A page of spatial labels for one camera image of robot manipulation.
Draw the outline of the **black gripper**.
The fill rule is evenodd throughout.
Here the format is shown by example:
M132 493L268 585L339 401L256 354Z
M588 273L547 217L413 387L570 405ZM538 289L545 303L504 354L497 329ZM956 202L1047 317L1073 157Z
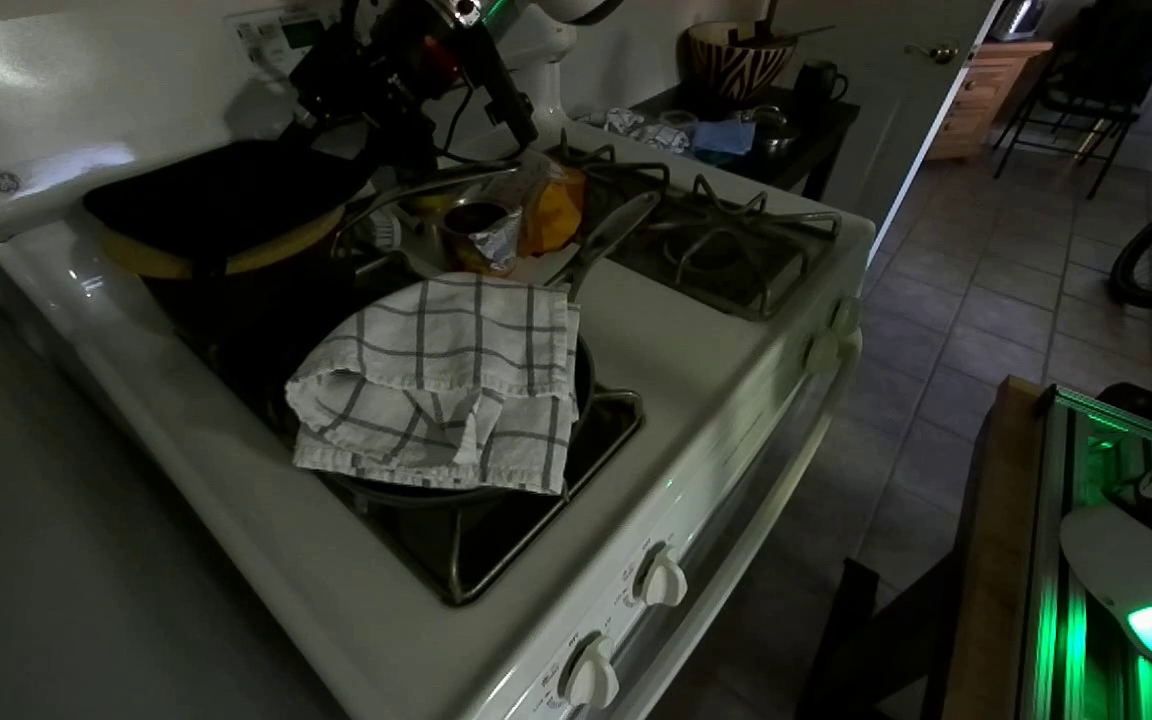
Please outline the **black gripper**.
M339 0L339 18L292 68L290 144L364 124L362 168L437 168L437 119L426 114L457 84L487 93L487 119L521 148L538 141L534 106L511 84L497 32L511 0Z

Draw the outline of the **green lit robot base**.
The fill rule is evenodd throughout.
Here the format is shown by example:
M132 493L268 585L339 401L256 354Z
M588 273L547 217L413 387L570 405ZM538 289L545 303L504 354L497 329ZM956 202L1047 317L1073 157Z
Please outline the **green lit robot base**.
M942 720L1152 720L1152 419L1004 382L960 518Z

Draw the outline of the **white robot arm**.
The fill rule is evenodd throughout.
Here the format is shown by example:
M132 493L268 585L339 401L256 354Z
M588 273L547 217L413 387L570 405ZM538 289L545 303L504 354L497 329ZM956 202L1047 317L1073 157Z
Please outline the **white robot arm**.
M607 21L625 0L339 0L338 21L292 68L298 117L290 144L362 124L362 171L406 168L430 177L450 151L430 106L453 88L480 93L492 124L530 148L538 106L523 68L558 65L575 32Z

